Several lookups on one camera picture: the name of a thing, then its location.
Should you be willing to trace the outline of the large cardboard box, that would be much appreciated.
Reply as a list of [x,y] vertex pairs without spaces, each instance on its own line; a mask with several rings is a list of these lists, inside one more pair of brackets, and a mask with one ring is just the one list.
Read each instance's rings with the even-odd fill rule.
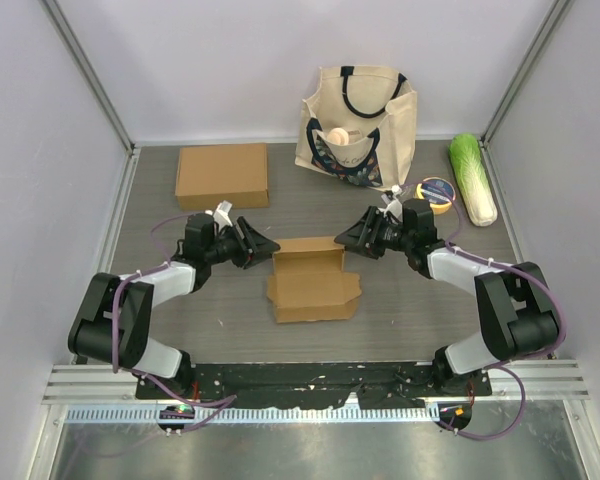
[[183,147],[175,197],[183,211],[269,206],[268,154],[264,143]]

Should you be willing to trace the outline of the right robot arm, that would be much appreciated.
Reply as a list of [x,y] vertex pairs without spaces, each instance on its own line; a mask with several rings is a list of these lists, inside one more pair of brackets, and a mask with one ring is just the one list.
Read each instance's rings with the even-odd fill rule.
[[478,332],[435,353],[431,380],[437,391],[455,394],[466,385],[469,374],[548,354],[563,340],[562,315],[538,265],[486,260],[442,240],[426,200],[406,200],[400,207],[400,215],[369,207],[334,241],[348,252],[372,259],[388,250],[401,252],[418,274],[476,299]]

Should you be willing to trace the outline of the small cardboard box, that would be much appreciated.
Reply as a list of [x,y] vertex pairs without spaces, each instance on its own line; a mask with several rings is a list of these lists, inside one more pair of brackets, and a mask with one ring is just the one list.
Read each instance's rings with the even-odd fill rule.
[[344,247],[331,237],[279,239],[267,297],[279,324],[348,320],[362,294],[360,275],[344,270]]

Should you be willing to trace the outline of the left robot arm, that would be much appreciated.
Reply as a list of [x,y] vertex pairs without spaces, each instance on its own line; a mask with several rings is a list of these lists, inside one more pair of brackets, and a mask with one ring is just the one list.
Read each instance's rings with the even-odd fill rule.
[[180,399],[194,386],[190,355],[150,337],[155,307],[200,290],[218,264],[249,269],[269,260],[280,245],[242,216],[215,211],[186,217],[184,237],[166,261],[127,275],[100,272],[88,284],[68,335],[71,353],[131,371]]

